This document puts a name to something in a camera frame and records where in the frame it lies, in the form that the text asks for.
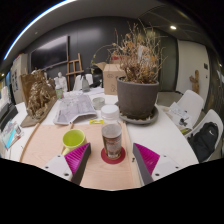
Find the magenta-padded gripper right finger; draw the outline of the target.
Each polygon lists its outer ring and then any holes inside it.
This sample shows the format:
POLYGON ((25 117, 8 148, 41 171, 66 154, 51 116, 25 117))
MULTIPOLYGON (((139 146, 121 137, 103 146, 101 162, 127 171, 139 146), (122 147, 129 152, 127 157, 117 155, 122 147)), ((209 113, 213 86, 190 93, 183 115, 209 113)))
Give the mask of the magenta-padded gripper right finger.
POLYGON ((133 154, 144 185, 152 183, 182 169, 182 167, 168 155, 159 155, 147 147, 137 143, 133 144, 133 154))

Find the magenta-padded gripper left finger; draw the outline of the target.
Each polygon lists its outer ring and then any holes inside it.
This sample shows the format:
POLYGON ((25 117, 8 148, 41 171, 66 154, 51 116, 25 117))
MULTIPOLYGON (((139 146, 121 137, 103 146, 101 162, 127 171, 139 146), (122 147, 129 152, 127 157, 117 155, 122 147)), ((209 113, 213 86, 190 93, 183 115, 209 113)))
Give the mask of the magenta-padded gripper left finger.
POLYGON ((90 154, 91 144, 87 143, 66 155, 56 155, 43 167, 43 170, 79 185, 90 154))

